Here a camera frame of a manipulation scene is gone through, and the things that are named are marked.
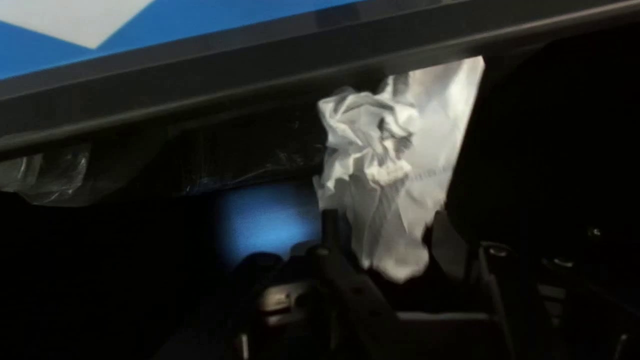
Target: metal frame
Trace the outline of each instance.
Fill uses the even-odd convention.
[[[329,94],[354,77],[383,77],[526,34],[562,36],[637,10],[639,0],[436,7],[379,0],[23,76],[0,83],[0,156],[115,126],[179,121],[203,106],[226,112],[261,97]]]

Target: blue light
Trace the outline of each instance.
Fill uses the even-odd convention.
[[[219,225],[223,253],[239,263],[254,251],[287,255],[299,242],[321,240],[321,209],[308,185],[252,185],[221,200]]]

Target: crumpled fabric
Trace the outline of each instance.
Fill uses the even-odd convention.
[[[329,131],[319,204],[349,216],[365,268],[406,282],[429,265],[423,235],[444,205],[482,72],[482,57],[466,57],[319,101]]]

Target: black trim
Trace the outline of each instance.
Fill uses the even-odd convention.
[[[460,57],[463,50],[640,7],[635,0],[470,0],[436,7],[429,1],[409,12],[406,4],[416,5],[418,0],[401,1],[388,15],[329,10],[321,14],[336,17],[338,12],[344,20],[322,23],[322,15],[296,15],[9,79],[0,83],[0,152],[265,90],[329,88],[354,76]],[[363,14],[370,17],[346,25]],[[287,38],[290,25],[300,34]]]

